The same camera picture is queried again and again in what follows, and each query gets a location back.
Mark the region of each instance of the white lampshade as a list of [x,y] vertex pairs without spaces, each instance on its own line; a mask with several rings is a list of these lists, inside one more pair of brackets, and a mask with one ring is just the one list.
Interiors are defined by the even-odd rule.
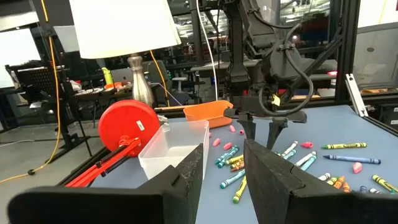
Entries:
[[70,0],[82,58],[181,44],[167,0]]

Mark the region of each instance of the wall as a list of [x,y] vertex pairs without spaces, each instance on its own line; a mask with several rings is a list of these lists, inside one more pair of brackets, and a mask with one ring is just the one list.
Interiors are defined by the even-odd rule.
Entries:
[[398,0],[361,0],[358,27],[398,22]]

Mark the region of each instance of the pink eraser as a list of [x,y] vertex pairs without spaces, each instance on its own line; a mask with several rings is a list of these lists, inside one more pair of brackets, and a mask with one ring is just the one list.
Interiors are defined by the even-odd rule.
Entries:
[[230,125],[230,126],[229,126],[229,130],[231,130],[232,132],[235,132],[234,126]]
[[229,143],[224,145],[224,150],[228,150],[228,149],[230,149],[230,147],[232,147],[232,143],[231,142],[229,142]]
[[360,162],[354,163],[353,169],[354,169],[354,174],[357,174],[357,173],[361,172],[361,170],[362,170],[362,163],[360,163]]
[[303,143],[303,144],[301,144],[301,146],[303,146],[303,147],[306,147],[306,148],[312,148],[312,146],[313,146],[313,144],[312,144],[312,142],[305,142],[305,143]]
[[213,146],[217,146],[221,142],[220,139],[216,139],[213,141]]

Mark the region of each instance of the purple crayon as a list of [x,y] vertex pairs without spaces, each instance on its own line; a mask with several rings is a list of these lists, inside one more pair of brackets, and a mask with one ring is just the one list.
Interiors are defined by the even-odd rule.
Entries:
[[323,156],[327,159],[339,160],[339,161],[350,161],[350,162],[363,162],[369,164],[380,164],[380,159],[369,159],[369,158],[361,158],[361,157],[350,157],[350,156],[334,156],[334,155],[327,155]]

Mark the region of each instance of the yellow cable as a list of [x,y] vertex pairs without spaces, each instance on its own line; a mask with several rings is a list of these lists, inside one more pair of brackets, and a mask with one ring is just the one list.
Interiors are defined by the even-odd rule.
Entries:
[[154,54],[152,53],[151,50],[150,50],[150,56],[152,56],[152,60],[155,62],[157,70],[159,71],[160,77],[162,78],[164,94],[165,94],[166,99],[167,99],[167,106],[170,106],[169,96],[167,95],[167,91],[166,91],[166,82],[164,82],[163,74],[160,71],[159,65],[157,64],[156,59],[154,57]]
[[[46,19],[46,21],[48,22],[48,19],[47,19],[47,12],[46,12],[46,10],[45,10],[45,6],[44,6],[44,1],[43,1],[43,0],[42,0],[42,5],[43,5],[44,14],[45,14],[45,19]],[[51,36],[49,37],[49,42],[50,42],[50,50],[51,50],[51,59],[52,59],[52,62],[53,62],[53,63],[52,63],[52,67],[53,67],[53,69],[54,69],[54,77],[55,77],[55,92],[56,92],[56,96],[57,96],[57,118],[58,118],[57,142],[55,143],[55,148],[54,148],[54,150],[52,151],[52,154],[51,154],[50,158],[48,159],[48,161],[47,161],[45,164],[41,165],[40,167],[34,169],[33,172],[36,172],[36,171],[38,171],[38,170],[43,169],[45,166],[47,166],[47,164],[49,164],[49,163],[51,162],[51,160],[53,159],[53,157],[54,157],[54,155],[55,155],[55,152],[56,152],[57,149],[58,149],[58,144],[59,144],[59,142],[60,142],[60,136],[61,136],[61,128],[60,128],[60,100],[59,100],[59,90],[58,90],[58,75],[57,75],[57,67],[55,66],[55,58],[54,58],[54,51],[53,51],[53,40],[52,40],[52,37],[51,37]],[[14,177],[10,177],[10,178],[4,179],[4,180],[0,180],[0,184],[3,183],[3,182],[5,182],[5,181],[8,181],[8,180],[12,180],[12,179],[20,178],[20,177],[26,177],[26,176],[28,176],[28,174],[21,174],[21,175],[17,175],[17,176],[14,176]]]

